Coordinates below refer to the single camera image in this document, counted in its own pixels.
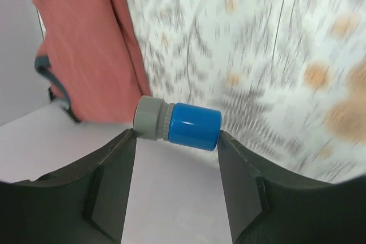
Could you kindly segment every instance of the white cloth with orange spots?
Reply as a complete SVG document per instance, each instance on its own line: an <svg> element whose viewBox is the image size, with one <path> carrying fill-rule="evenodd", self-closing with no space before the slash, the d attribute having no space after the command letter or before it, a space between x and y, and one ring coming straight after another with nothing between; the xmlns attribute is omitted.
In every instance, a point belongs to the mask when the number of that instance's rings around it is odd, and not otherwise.
<svg viewBox="0 0 366 244"><path fill-rule="evenodd" d="M220 109L224 130L299 174L365 173L366 0L128 4L155 97Z"/></svg>

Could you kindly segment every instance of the white table surface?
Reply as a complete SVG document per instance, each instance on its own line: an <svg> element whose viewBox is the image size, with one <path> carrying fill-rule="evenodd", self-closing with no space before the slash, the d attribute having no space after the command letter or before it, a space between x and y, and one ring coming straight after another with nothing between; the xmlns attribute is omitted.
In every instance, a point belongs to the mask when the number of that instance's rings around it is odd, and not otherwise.
<svg viewBox="0 0 366 244"><path fill-rule="evenodd" d="M75 125L56 106L0 127L0 180L37 179L126 129ZM229 244L219 170L158 142L139 140L123 244Z"/></svg>

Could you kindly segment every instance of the white wall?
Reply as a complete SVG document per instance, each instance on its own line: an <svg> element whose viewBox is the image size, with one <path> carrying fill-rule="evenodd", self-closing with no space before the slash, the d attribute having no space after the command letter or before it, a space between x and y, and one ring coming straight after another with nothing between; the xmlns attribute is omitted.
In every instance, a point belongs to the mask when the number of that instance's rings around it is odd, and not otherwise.
<svg viewBox="0 0 366 244"><path fill-rule="evenodd" d="M41 42L31 0L0 0L0 125L48 104L49 84L34 71Z"/></svg>

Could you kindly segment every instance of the orange spot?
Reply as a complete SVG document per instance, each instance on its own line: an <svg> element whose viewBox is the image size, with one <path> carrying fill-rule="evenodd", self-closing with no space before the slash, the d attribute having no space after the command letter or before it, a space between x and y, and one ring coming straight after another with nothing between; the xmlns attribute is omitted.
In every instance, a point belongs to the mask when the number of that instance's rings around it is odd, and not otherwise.
<svg viewBox="0 0 366 244"><path fill-rule="evenodd" d="M335 37L345 38L351 35L358 27L361 21L359 14L347 14L335 19L331 28L331 34Z"/></svg>
<svg viewBox="0 0 366 244"><path fill-rule="evenodd" d="M350 142L366 142L366 98L351 97L331 108L325 125L335 136Z"/></svg>
<svg viewBox="0 0 366 244"><path fill-rule="evenodd" d="M366 60L354 66L347 74L347 86L351 93L366 93Z"/></svg>
<svg viewBox="0 0 366 244"><path fill-rule="evenodd" d="M229 86L238 86L241 80L241 76L238 74L228 74L226 77L226 84Z"/></svg>
<svg viewBox="0 0 366 244"><path fill-rule="evenodd" d="M161 36L161 44L164 46L164 47L167 47L168 46L168 38L166 37L165 34L163 34Z"/></svg>
<svg viewBox="0 0 366 244"><path fill-rule="evenodd" d="M227 14L232 14L236 10L235 0L225 0L225 11Z"/></svg>
<svg viewBox="0 0 366 244"><path fill-rule="evenodd" d="M331 81L328 67L322 64L312 64L304 73L304 83L315 90L326 88Z"/></svg>
<svg viewBox="0 0 366 244"><path fill-rule="evenodd" d="M333 146L324 145L317 153L316 158L327 159L333 154Z"/></svg>

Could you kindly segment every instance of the backpack strap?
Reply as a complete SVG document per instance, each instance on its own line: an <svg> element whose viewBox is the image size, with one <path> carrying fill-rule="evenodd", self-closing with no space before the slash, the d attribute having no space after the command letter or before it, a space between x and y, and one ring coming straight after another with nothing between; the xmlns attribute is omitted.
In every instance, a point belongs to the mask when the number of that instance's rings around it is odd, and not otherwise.
<svg viewBox="0 0 366 244"><path fill-rule="evenodd" d="M65 87L61 84L61 82L57 79L57 77L49 71L49 67L51 67L50 59L48 55L40 55L35 58L34 68L36 72L42 75L44 78L48 79L63 95L64 98L62 100L66 101L68 107L62 108L68 116L75 122L80 123L81 121L76 117L71 109L71 100L65 89ZM50 101L54 101L56 96L52 92L51 88L48 89Z"/></svg>

